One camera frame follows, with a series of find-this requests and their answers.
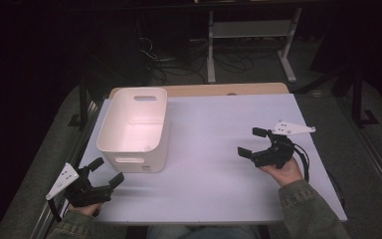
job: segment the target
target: white tabletop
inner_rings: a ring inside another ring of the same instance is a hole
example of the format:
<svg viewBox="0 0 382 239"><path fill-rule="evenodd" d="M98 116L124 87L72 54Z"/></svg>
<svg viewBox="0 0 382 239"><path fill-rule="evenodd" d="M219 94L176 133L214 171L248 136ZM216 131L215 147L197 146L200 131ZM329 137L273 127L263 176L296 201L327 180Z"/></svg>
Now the white tabletop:
<svg viewBox="0 0 382 239"><path fill-rule="evenodd" d="M110 104L106 100L81 167L103 157L96 140ZM252 135L253 127L273 128L278 120L305 125L291 94L169 98L171 131L166 165L159 173L126 173L97 221L119 224L235 224L283 220L277 183L237 147L271 146ZM346 215L328 179L310 134L292 135L310 158L310 184L340 220ZM93 186L107 185L117 172L106 160L91 172Z"/></svg>

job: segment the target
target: white plastic bin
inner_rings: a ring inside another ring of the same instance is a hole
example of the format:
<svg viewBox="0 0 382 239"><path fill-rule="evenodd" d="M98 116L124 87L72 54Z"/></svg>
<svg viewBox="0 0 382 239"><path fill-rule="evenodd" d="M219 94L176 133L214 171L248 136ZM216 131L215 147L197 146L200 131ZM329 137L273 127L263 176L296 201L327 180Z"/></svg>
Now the white plastic bin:
<svg viewBox="0 0 382 239"><path fill-rule="evenodd" d="M125 88L113 97L97 148L117 171L159 172L169 142L167 93L161 88Z"/></svg>

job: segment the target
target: sleeve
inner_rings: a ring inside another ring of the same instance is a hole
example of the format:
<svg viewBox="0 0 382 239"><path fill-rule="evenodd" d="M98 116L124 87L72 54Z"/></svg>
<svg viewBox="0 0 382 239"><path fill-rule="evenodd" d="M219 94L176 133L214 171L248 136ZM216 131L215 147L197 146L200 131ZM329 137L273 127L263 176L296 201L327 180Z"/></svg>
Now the sleeve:
<svg viewBox="0 0 382 239"><path fill-rule="evenodd" d="M305 180L282 187L279 196L291 238L349 238L327 202Z"/></svg>
<svg viewBox="0 0 382 239"><path fill-rule="evenodd" d="M92 238L93 220L80 212L68 211L48 239Z"/></svg>

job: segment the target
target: person's arm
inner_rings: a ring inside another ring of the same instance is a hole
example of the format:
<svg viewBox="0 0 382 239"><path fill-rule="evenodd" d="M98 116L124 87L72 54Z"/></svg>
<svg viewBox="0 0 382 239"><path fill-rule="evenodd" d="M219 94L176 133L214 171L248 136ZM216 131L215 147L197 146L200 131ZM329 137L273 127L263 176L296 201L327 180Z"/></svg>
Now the person's arm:
<svg viewBox="0 0 382 239"><path fill-rule="evenodd" d="M281 186L279 196L291 238L349 238L327 202L303 180L294 158L281 169L269 165L260 170Z"/></svg>
<svg viewBox="0 0 382 239"><path fill-rule="evenodd" d="M93 233L93 214L101 207L94 204L87 207L68 207L68 212L48 239L91 238Z"/></svg>

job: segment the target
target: hand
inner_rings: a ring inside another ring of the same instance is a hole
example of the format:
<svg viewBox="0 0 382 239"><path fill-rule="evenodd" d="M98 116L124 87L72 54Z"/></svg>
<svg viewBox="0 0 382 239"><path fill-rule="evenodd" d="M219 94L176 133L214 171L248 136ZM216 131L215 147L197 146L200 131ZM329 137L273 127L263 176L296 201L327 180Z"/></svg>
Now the hand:
<svg viewBox="0 0 382 239"><path fill-rule="evenodd" d="M72 204L70 204L68 206L68 210L77 211L87 216L94 216L96 215L96 213L98 214L102 205L103 203L97 203L97 204L93 204L93 205L89 205L85 207L74 207Z"/></svg>
<svg viewBox="0 0 382 239"><path fill-rule="evenodd" d="M280 186L303 179L299 165L293 157L281 169L276 168L275 165L262 166L259 169L270 174Z"/></svg>

